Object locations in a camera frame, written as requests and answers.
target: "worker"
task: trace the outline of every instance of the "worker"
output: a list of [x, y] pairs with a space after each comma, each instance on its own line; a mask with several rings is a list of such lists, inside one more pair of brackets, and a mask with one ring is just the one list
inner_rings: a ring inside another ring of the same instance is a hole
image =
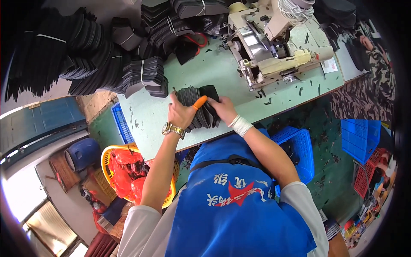
[[[186, 129], [196, 109], [183, 106], [175, 92], [170, 98], [167, 125]], [[118, 256], [327, 256], [322, 219], [287, 154], [267, 130], [240, 117], [228, 97], [208, 102], [236, 134], [203, 143], [186, 186], [163, 214], [182, 136], [166, 133], [141, 204], [127, 215]]]
[[369, 55], [370, 72], [330, 93], [331, 110], [337, 119], [391, 121], [395, 99], [395, 75], [384, 49], [359, 37]]

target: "apron strap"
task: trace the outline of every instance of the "apron strap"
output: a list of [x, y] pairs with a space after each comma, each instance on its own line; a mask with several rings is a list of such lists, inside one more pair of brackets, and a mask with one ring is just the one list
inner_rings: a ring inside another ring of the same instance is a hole
[[[258, 168], [258, 169], [262, 170], [265, 174], [270, 176], [270, 173], [268, 172], [268, 170], [263, 165], [261, 165], [260, 163], [255, 163], [254, 161], [252, 161], [248, 158], [244, 158], [242, 156], [239, 156], [237, 154], [230, 155], [228, 157], [228, 159], [211, 160], [211, 161], [200, 162], [197, 165], [195, 165], [192, 169], [190, 169], [190, 173], [193, 172], [196, 169], [204, 168], [204, 167], [207, 167], [207, 166], [209, 166], [211, 164], [215, 164], [215, 163], [229, 163], [229, 164], [232, 164], [232, 165], [241, 164], [241, 165], [251, 166], [251, 167]], [[277, 186], [277, 185], [278, 185], [278, 182], [274, 181], [274, 186]]]

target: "camouflage clothing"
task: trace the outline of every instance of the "camouflage clothing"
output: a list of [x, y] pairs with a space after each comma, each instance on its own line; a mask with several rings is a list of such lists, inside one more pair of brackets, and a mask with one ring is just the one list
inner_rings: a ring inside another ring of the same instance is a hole
[[376, 47], [367, 54], [371, 71], [331, 93], [331, 109], [338, 119], [391, 121], [394, 74]]

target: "watch face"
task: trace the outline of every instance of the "watch face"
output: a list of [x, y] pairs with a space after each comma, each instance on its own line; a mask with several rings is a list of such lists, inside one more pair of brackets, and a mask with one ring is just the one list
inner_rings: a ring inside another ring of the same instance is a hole
[[164, 133], [164, 132], [166, 131], [166, 129], [167, 129], [168, 126], [169, 126], [169, 122], [167, 121], [167, 122], [164, 124], [163, 128], [161, 129], [161, 133]]

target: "window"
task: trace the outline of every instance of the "window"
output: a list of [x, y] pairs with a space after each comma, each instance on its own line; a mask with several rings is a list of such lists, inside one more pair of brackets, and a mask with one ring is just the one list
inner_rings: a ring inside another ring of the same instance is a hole
[[49, 201], [36, 211], [26, 224], [57, 257], [60, 257], [77, 237]]
[[85, 246], [83, 243], [80, 243], [72, 252], [72, 254], [70, 254], [70, 257], [84, 257], [87, 250], [87, 246]]
[[20, 170], [2, 185], [10, 210], [40, 256], [85, 255], [87, 246], [51, 203], [34, 167]]
[[46, 192], [40, 190], [42, 183], [33, 166], [18, 171], [2, 185], [10, 210], [19, 222], [47, 198]]

